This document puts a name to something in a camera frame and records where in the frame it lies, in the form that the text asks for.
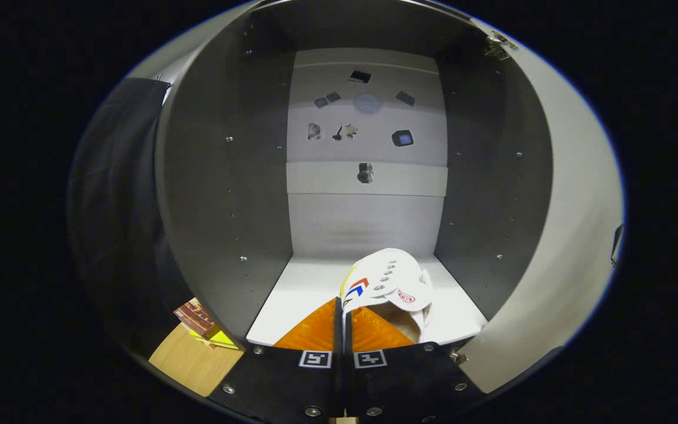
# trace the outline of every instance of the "white shelf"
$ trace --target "white shelf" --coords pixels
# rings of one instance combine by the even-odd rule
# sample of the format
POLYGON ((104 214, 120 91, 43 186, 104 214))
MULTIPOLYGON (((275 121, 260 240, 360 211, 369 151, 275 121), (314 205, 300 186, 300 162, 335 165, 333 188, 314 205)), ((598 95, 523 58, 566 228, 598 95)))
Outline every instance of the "white shelf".
MULTIPOLYGON (((355 260, 293 257, 256 317, 247 340, 272 346, 305 317, 339 295, 355 260)), ((426 336, 439 344, 474 336, 487 324, 478 307, 435 257, 418 259, 433 280, 433 320, 426 336)))

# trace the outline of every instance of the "black square picture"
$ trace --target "black square picture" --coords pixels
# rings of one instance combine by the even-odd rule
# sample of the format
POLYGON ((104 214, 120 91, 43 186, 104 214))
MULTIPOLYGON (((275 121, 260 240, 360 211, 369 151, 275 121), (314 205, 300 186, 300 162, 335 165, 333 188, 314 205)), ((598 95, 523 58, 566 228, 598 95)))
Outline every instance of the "black square picture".
POLYGON ((409 130, 399 130, 391 135, 391 140, 396 147, 405 147, 406 145, 413 145, 412 133, 409 130))
POLYGON ((350 75, 350 81, 361 82, 363 84, 368 84, 368 81, 371 81, 371 74, 368 74, 363 71, 352 71, 350 75))
POLYGON ((399 91, 399 94, 396 95, 396 98, 398 100, 401 100, 405 102, 406 104, 410 105, 413 107, 415 105, 415 98, 412 97, 411 95, 404 93, 404 91, 399 91))
POLYGON ((326 100, 324 97, 319 97, 313 101, 313 104, 317 108, 322 108, 325 107, 325 105, 328 105, 328 100, 326 100))

